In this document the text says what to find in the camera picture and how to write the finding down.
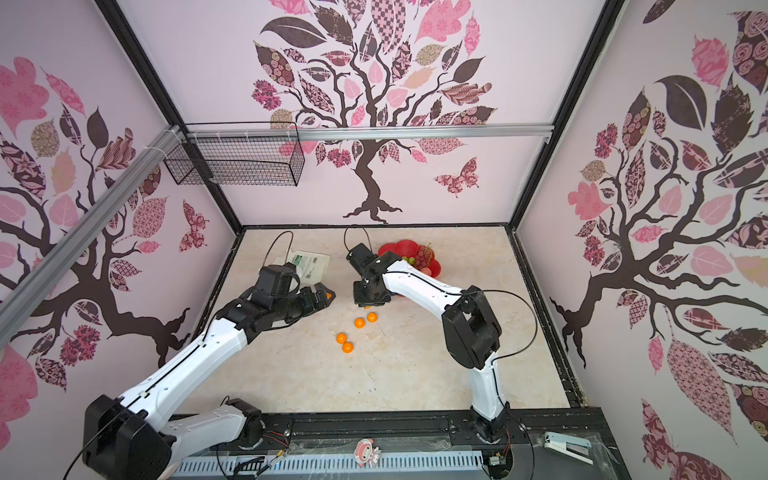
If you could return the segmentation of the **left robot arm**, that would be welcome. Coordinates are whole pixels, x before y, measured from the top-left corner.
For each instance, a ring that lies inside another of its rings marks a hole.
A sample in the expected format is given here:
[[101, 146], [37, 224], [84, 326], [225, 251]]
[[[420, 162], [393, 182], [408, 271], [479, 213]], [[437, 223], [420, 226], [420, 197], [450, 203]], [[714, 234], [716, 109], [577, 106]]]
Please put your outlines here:
[[241, 399], [208, 413], [172, 417], [204, 380], [258, 335], [326, 309], [335, 297], [321, 283], [300, 286], [291, 263], [261, 268], [255, 285], [221, 308], [206, 331], [170, 362], [119, 397], [102, 395], [88, 406], [78, 460], [105, 479], [157, 479], [210, 447], [259, 445], [262, 413]]

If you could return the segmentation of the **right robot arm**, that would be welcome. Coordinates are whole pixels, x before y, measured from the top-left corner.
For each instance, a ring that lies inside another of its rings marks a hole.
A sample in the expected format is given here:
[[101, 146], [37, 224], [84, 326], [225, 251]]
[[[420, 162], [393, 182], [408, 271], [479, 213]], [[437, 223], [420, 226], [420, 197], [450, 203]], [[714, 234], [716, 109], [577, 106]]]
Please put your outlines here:
[[448, 353], [470, 373], [470, 414], [477, 435], [488, 443], [505, 436], [509, 414], [496, 366], [502, 328], [485, 293], [476, 286], [461, 289], [439, 282], [402, 257], [392, 252], [378, 256], [362, 243], [346, 259], [360, 275], [353, 283], [357, 305], [382, 306], [402, 296], [441, 321]]

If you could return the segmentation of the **purple grape bunch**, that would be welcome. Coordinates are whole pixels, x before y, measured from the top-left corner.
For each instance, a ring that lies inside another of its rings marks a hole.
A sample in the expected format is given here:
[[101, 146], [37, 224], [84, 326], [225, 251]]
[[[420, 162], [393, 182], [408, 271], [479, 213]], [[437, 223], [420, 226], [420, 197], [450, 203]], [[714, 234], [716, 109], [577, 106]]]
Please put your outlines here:
[[434, 259], [435, 253], [430, 245], [419, 245], [413, 266], [418, 270], [429, 268]]

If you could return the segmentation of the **red flower fruit bowl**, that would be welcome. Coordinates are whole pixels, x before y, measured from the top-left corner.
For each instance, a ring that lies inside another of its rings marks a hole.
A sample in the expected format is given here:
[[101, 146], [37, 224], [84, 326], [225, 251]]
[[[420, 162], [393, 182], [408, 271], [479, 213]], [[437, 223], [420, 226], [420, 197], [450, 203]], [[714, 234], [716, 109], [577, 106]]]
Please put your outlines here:
[[[392, 252], [407, 261], [409, 257], [415, 257], [419, 245], [430, 245], [430, 244], [419, 244], [410, 239], [403, 239], [398, 242], [391, 242], [391, 243], [386, 243], [382, 245], [378, 249], [378, 255], [381, 256], [387, 252]], [[431, 276], [432, 278], [437, 278], [442, 272], [442, 266], [439, 263], [439, 261], [436, 259], [436, 254], [435, 254], [435, 259], [433, 260], [429, 269], [431, 269], [432, 271], [432, 276]]]

